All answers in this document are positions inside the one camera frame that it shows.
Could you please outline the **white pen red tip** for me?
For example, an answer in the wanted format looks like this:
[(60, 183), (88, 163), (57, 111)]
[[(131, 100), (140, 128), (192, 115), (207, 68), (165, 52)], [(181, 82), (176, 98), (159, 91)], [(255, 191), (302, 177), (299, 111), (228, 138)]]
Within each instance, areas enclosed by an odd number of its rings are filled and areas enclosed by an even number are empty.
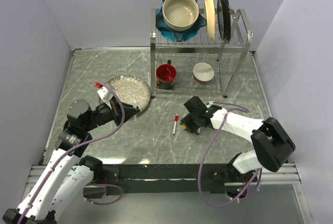
[(175, 121), (173, 125), (173, 132), (172, 132), (173, 135), (175, 135), (176, 133), (176, 126), (177, 126), (177, 121)]

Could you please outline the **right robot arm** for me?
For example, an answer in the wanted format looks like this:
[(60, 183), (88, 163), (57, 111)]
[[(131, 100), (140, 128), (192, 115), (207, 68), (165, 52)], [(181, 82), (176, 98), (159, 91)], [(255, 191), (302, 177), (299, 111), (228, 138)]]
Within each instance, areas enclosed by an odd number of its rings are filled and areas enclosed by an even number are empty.
[(296, 145), (279, 121), (273, 117), (265, 120), (242, 116), (222, 103), (207, 105), (194, 96), (184, 103), (188, 114), (181, 120), (185, 131), (196, 133), (200, 128), (226, 131), (249, 141), (253, 150), (236, 155), (228, 168), (228, 177), (240, 181), (246, 173), (265, 168), (277, 172), (296, 150)]

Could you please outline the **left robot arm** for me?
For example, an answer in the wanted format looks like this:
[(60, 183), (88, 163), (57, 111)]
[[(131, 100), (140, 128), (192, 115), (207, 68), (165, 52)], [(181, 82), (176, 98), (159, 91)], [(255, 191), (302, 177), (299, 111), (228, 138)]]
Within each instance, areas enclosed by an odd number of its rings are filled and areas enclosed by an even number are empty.
[(104, 179), (101, 160), (85, 156), (89, 131), (114, 121), (117, 126), (139, 114), (137, 106), (117, 102), (98, 105), (94, 110), (84, 99), (73, 102), (52, 156), (34, 188), (17, 208), (6, 210), (5, 223), (57, 223), (61, 214), (89, 183)]

